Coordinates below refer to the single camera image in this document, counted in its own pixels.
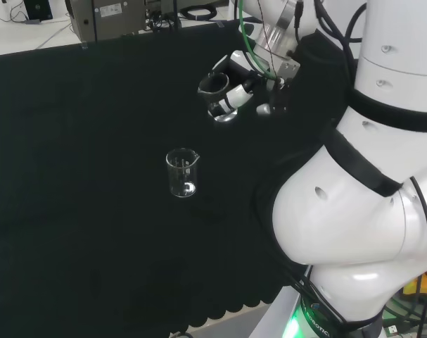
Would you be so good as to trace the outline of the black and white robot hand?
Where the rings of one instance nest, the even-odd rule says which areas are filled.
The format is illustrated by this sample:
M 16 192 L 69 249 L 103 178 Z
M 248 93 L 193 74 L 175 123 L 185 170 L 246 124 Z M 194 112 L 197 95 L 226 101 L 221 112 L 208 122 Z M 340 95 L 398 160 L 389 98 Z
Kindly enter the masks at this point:
M 256 108 L 259 115 L 286 113 L 288 111 L 288 90 L 300 69 L 293 59 L 282 62 L 277 79 L 269 79 L 252 60 L 250 53 L 234 51 L 218 61 L 202 79 L 198 94 L 207 105 L 208 113 L 216 121 L 229 122 L 238 115 L 252 98 L 256 89 L 266 87 L 269 101 Z

